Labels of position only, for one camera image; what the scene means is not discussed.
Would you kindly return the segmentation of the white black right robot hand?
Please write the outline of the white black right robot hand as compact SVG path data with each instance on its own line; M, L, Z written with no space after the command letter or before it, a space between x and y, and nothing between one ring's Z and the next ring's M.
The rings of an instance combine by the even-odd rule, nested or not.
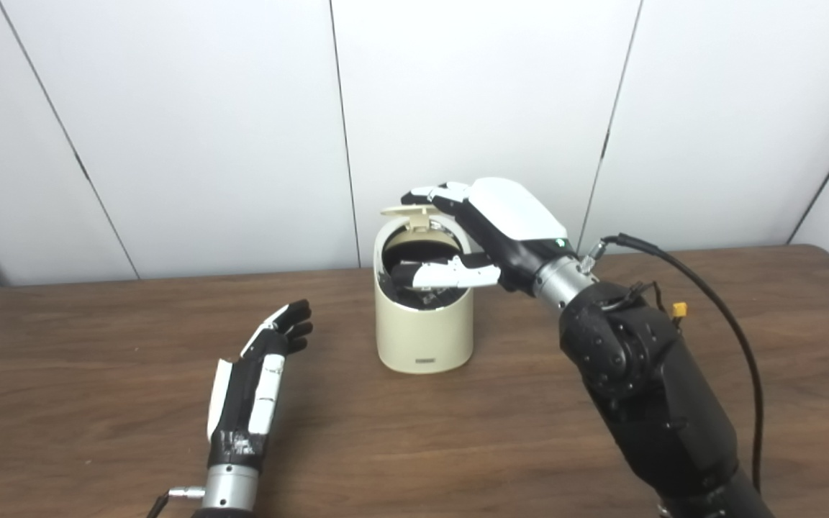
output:
M497 284L533 297L540 269L571 253L565 226L516 181L448 181L412 189L401 203L431 204L453 217L481 248L450 259L401 263L389 271L396 285L413 291Z

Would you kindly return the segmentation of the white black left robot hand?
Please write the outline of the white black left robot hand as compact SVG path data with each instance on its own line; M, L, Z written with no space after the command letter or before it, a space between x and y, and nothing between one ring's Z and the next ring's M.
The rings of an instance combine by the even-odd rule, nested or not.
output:
M239 357L218 360L207 420L208 468L262 469L286 358L305 350L310 318L308 299L283 305L258 325Z

